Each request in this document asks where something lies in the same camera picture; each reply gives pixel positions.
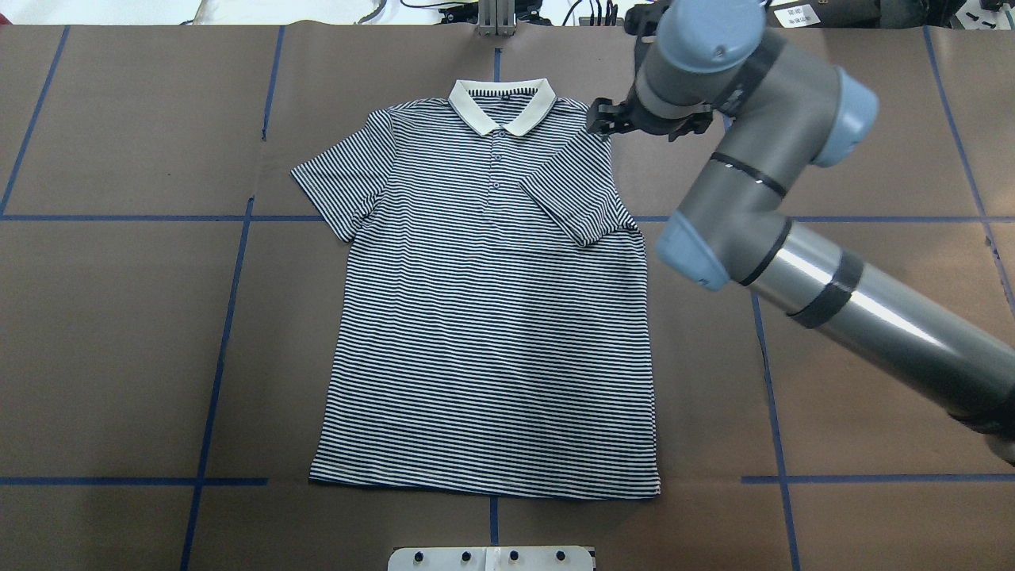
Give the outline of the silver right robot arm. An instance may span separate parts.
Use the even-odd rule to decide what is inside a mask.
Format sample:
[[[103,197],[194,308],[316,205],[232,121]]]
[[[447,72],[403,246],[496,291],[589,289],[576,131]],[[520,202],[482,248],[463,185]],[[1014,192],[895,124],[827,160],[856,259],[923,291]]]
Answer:
[[[911,289],[789,209],[814,170],[840,166],[879,115],[856,79],[768,24],[760,1],[631,8],[630,90],[595,100],[591,133],[664,140],[729,125],[667,217],[657,255],[709,290],[742,286],[870,362],[1013,463],[1013,347]]]

